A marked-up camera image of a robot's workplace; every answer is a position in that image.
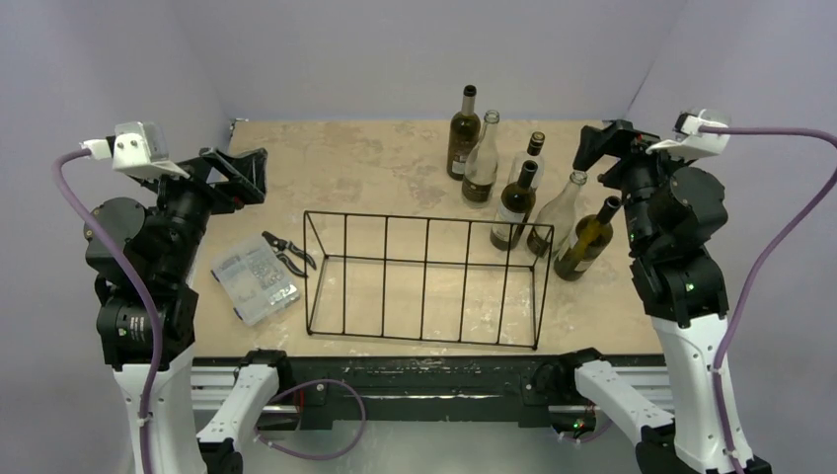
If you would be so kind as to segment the dark green wine bottle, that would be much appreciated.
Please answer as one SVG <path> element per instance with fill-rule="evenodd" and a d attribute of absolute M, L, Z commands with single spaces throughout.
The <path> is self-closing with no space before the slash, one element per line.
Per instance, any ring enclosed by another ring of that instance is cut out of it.
<path fill-rule="evenodd" d="M 595 214 L 584 216 L 570 235 L 567 249 L 554 261 L 556 275 L 566 281 L 580 279 L 612 241 L 612 219 L 622 200 L 610 196 Z"/>

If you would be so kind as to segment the clear bottle black label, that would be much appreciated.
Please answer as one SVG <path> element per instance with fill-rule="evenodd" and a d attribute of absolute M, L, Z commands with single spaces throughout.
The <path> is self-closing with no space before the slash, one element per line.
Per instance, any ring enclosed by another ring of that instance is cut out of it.
<path fill-rule="evenodd" d="M 587 173 L 573 170 L 563 190 L 538 213 L 527 237 L 527 247 L 537 257 L 554 259 L 564 248 L 575 224 L 575 205 Z"/>

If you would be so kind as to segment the black wire wine rack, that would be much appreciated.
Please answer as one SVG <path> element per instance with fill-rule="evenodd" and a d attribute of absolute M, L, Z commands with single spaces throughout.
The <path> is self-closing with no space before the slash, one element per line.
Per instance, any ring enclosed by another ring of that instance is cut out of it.
<path fill-rule="evenodd" d="M 536 350 L 550 264 L 517 227 L 463 217 L 304 213 L 311 336 Z"/>

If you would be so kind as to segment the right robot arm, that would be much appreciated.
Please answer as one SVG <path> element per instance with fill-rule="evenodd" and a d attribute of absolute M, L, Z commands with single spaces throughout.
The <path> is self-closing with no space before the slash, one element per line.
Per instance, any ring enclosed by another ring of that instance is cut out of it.
<path fill-rule="evenodd" d="M 632 282 L 662 347 L 673 407 L 664 410 L 601 358 L 557 371 L 564 400 L 582 397 L 634 445 L 644 473 L 768 473 L 743 432 L 723 356 L 731 327 L 723 272 L 707 250 L 727 222 L 724 188 L 697 160 L 721 154 L 726 126 L 682 115 L 672 139 L 618 119 L 580 133 L 573 167 L 585 171 L 605 156 L 599 177 L 620 192 Z"/>

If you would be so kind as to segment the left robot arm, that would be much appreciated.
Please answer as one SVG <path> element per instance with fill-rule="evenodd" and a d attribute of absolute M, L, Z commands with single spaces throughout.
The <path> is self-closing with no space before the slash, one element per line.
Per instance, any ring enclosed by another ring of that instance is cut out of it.
<path fill-rule="evenodd" d="M 267 403 L 293 394 L 282 351 L 247 353 L 208 425 L 193 418 L 191 370 L 197 293 L 189 276 L 207 222 L 266 197 L 266 158 L 205 148 L 182 176 L 143 181 L 152 207 L 112 198 L 85 227 L 87 264 L 96 271 L 96 328 L 128 415 L 139 473 L 240 473 Z"/>

